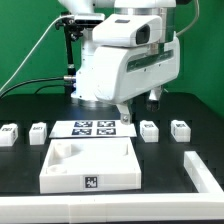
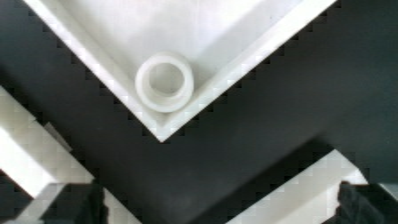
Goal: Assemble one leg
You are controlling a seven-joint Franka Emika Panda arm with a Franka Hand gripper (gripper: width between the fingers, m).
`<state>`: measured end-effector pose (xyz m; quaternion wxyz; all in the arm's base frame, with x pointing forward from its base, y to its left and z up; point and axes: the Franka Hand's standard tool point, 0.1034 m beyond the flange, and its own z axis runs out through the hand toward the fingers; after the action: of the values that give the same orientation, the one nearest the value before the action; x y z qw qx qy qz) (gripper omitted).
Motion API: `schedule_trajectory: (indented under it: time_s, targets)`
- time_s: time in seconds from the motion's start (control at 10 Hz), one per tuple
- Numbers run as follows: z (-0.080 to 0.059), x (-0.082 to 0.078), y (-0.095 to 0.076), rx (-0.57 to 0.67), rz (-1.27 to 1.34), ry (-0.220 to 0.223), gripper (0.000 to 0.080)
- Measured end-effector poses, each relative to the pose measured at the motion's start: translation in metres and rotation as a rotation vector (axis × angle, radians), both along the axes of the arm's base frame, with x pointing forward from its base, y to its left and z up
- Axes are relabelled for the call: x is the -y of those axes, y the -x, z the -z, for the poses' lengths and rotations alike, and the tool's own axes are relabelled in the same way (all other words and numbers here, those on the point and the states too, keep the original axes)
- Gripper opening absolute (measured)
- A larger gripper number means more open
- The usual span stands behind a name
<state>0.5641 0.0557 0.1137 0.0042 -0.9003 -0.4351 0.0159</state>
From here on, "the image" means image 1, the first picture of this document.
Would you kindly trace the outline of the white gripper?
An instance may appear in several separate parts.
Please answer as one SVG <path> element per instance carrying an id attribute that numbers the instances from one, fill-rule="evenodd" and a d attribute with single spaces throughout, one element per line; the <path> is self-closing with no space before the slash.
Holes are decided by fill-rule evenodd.
<path id="1" fill-rule="evenodd" d="M 94 94 L 102 102 L 117 104 L 122 123 L 131 122 L 129 106 L 124 101 L 150 90 L 146 107 L 149 111 L 157 111 L 163 93 L 160 85 L 178 76 L 178 38 L 165 43 L 163 49 L 155 54 L 152 50 L 151 45 L 136 48 L 101 46 L 94 53 Z"/>

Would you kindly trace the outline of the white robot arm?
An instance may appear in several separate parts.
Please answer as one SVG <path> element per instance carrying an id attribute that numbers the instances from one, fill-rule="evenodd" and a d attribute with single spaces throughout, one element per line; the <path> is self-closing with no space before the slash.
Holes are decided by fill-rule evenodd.
<path id="1" fill-rule="evenodd" d="M 58 0 L 83 33 L 81 68 L 71 97 L 87 107 L 115 105 L 131 122 L 131 100 L 157 101 L 180 69 L 175 8 L 198 0 Z"/>

